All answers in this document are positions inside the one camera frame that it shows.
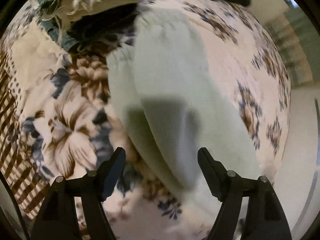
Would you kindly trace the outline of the floral cream bed blanket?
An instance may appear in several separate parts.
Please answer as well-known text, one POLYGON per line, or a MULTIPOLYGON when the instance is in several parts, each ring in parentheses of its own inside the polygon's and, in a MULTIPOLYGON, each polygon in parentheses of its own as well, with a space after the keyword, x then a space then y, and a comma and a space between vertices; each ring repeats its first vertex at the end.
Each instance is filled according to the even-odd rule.
POLYGON ((252 12, 223 0, 142 0, 72 25, 70 51, 47 34, 27 0, 1 37, 1 172, 22 217, 36 217, 58 176, 77 179, 125 150, 124 169, 102 207, 116 239, 206 239, 207 212, 175 197, 138 153, 112 105, 107 56, 134 44, 135 20, 178 10, 200 33, 208 71, 238 110, 260 176, 274 182, 290 123, 291 82, 270 34, 252 12))

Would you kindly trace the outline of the green plaid curtain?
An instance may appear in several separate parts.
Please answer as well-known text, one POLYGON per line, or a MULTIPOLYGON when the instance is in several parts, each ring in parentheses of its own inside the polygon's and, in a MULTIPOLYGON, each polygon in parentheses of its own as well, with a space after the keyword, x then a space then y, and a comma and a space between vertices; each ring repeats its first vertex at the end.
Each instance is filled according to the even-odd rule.
POLYGON ((317 30, 301 8, 291 8, 264 25, 282 58, 291 86, 319 83, 317 30))

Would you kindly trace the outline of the light blue sweatpants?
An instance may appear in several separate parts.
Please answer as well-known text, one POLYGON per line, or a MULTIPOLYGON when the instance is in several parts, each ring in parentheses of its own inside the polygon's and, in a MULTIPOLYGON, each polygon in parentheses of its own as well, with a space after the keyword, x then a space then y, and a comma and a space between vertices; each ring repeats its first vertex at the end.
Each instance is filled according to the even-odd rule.
POLYGON ((210 78, 204 42, 185 14, 151 9, 134 27, 134 44, 107 56, 112 105, 165 187, 184 204, 215 212, 198 150, 255 179, 261 169, 246 126, 210 78))

